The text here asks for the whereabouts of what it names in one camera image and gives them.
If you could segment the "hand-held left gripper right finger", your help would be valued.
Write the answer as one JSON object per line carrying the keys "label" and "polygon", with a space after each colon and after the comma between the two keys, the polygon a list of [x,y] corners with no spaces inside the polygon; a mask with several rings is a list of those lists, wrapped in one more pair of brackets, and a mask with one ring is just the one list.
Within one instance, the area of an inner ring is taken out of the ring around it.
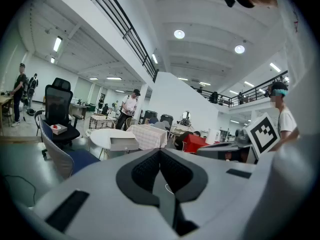
{"label": "hand-held left gripper right finger", "polygon": [[159,150],[159,168],[179,203],[195,201],[208,184],[202,167],[167,149]]}

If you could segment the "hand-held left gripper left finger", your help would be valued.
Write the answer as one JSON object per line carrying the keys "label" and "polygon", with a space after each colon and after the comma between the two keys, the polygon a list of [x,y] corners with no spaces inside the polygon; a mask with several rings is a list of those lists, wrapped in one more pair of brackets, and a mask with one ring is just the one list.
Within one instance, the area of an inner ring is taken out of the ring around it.
{"label": "hand-held left gripper left finger", "polygon": [[116,173],[119,190],[133,203],[160,207],[159,198],[153,194],[156,177],[160,171],[159,149],[123,165]]}

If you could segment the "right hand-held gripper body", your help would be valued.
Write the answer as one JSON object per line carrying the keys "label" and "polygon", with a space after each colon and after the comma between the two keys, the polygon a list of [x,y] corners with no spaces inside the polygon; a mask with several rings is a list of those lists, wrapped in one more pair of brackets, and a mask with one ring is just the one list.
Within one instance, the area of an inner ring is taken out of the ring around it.
{"label": "right hand-held gripper body", "polygon": [[271,117],[264,113],[254,121],[235,131],[233,141],[201,147],[196,154],[201,157],[256,164],[280,140]]}

